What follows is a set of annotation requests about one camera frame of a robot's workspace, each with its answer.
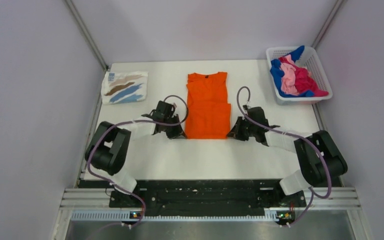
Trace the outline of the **orange t shirt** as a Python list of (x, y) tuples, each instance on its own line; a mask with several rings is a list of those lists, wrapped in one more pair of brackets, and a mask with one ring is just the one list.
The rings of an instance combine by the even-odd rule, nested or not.
[(227, 72), (190, 73), (187, 76), (188, 139), (222, 140), (231, 130), (232, 106), (228, 102)]

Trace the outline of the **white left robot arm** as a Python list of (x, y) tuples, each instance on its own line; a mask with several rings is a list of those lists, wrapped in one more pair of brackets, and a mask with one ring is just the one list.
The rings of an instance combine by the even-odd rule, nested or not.
[(136, 206), (141, 198), (135, 190), (137, 181), (125, 167), (129, 145), (159, 133), (165, 133), (168, 139), (185, 137), (176, 107), (174, 103), (160, 100), (150, 113), (136, 119), (117, 124), (102, 121), (86, 148), (84, 158), (88, 172), (121, 192), (121, 200), (129, 207)]

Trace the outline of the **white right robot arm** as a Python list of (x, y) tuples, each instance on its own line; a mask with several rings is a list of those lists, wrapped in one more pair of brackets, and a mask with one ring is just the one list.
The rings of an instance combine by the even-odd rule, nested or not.
[(287, 206), (294, 194), (312, 190), (319, 184), (326, 184), (325, 194), (314, 195), (326, 199), (332, 193), (333, 179), (345, 174), (348, 165), (331, 135), (325, 130), (314, 133), (300, 133), (287, 130), (279, 125), (270, 125), (261, 107), (247, 106), (243, 116), (226, 135), (239, 141), (254, 138), (256, 142), (296, 154), (299, 170), (277, 182), (273, 200), (279, 206)]

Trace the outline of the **light pink t shirt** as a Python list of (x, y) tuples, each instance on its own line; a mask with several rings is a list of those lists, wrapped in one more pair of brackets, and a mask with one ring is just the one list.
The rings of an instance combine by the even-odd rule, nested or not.
[(307, 68), (305, 66), (297, 67), (290, 54), (281, 57), (279, 60), (281, 62), (280, 69), (284, 73), (281, 78), (280, 89), (287, 95), (298, 96), (300, 92), (295, 87), (296, 71), (306, 73)]

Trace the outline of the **blue t shirt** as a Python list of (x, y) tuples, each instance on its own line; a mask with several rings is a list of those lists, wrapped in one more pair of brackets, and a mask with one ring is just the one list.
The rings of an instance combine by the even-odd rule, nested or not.
[(272, 75), (274, 86), (277, 89), (278, 94), (283, 98), (312, 98), (312, 97), (306, 97), (306, 96), (292, 96), (285, 94), (281, 91), (281, 77), (284, 76), (284, 72), (280, 70), (280, 60), (279, 58), (284, 57), (286, 55), (291, 55), (292, 60), (295, 62), (294, 64), (297, 65), (297, 61), (302, 57), (303, 53), (306, 51), (306, 47), (304, 45), (301, 45), (299, 47), (290, 47), (290, 48), (269, 48), (266, 51), (267, 59), (270, 61), (271, 67), (270, 67), (270, 73)]

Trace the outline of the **magenta t shirt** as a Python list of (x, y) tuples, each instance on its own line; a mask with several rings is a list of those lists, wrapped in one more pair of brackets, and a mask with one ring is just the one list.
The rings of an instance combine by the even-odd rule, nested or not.
[(295, 72), (296, 80), (295, 87), (299, 91), (301, 97), (325, 97), (329, 95), (328, 91), (322, 90), (318, 87), (315, 80), (312, 78), (312, 73), (310, 71)]

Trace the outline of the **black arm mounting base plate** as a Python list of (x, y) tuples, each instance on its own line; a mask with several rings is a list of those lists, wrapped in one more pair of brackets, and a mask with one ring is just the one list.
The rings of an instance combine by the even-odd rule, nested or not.
[(110, 208), (133, 208), (130, 218), (262, 217), (270, 208), (305, 208), (304, 191), (281, 192), (278, 179), (139, 180), (132, 195), (104, 180), (81, 180), (80, 189), (103, 189)]

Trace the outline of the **aluminium frame rail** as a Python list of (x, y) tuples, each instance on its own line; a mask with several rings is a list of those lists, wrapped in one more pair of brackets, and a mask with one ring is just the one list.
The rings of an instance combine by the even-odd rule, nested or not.
[[(294, 205), (295, 213), (309, 211), (358, 211), (361, 204), (356, 191), (351, 187), (335, 187), (329, 198), (312, 197), (309, 190), (304, 191), (300, 201), (310, 206), (299, 207)], [(143, 217), (137, 207), (110, 207), (110, 197), (103, 188), (73, 188), (65, 190), (59, 209), (70, 211), (73, 221), (116, 221), (132, 224), (141, 222), (277, 222), (291, 207), (277, 206), (264, 207), (261, 210), (251, 208), (245, 204), (244, 209), (227, 206), (225, 210), (198, 206), (202, 213), (181, 211), (169, 212), (167, 205), (161, 207), (163, 212), (152, 213), (150, 207), (146, 208)]]

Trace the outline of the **left corner aluminium post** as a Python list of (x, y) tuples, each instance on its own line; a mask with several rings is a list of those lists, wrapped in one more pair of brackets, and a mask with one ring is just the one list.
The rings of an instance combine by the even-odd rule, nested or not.
[(97, 60), (98, 64), (102, 68), (104, 72), (106, 72), (109, 68), (108, 64), (104, 60), (104, 57), (99, 50), (98, 45), (96, 44), (95, 40), (93, 39), (93, 36), (91, 35), (86, 23), (84, 22), (80, 12), (78, 11), (75, 3), (73, 0), (62, 0), (62, 2), (65, 4), (66, 8), (68, 9), (71, 17), (73, 18), (74, 23), (76, 24), (80, 34), (82, 35), (85, 43), (91, 50), (93, 56)]

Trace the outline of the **corner aluminium post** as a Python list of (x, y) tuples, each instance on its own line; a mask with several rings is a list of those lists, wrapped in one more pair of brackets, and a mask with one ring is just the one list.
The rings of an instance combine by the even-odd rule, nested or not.
[(322, 27), (320, 28), (316, 38), (314, 39), (314, 41), (311, 45), (312, 48), (316, 49), (320, 45), (324, 36), (328, 32), (332, 22), (335, 20), (335, 18), (337, 17), (338, 13), (341, 10), (341, 8), (343, 7), (343, 5), (346, 2), (347, 2), (347, 0), (336, 0), (335, 1), (331, 11), (327, 15), (325, 22), (323, 23)]
[(93, 39), (93, 36), (91, 35), (86, 23), (84, 22), (80, 12), (78, 11), (75, 3), (73, 0), (62, 0), (62, 2), (65, 4), (66, 8), (68, 9), (71, 17), (73, 18), (74, 23), (76, 24), (80, 34), (82, 35), (85, 43), (91, 50), (93, 56), (97, 60), (98, 64), (102, 68), (104, 72), (106, 72), (109, 68), (108, 64), (104, 60), (104, 57), (99, 50), (98, 45), (96, 44), (95, 40)]

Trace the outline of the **right corner aluminium post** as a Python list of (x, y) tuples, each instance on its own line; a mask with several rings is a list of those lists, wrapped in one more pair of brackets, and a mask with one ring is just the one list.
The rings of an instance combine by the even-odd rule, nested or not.
[(316, 38), (314, 39), (314, 41), (311, 45), (312, 48), (316, 49), (320, 45), (324, 36), (328, 32), (332, 22), (335, 20), (335, 18), (337, 17), (338, 13), (341, 10), (341, 8), (343, 7), (343, 5), (346, 2), (347, 2), (347, 0), (336, 0), (335, 1), (331, 11), (327, 15), (325, 22), (323, 23), (322, 27), (320, 28)]

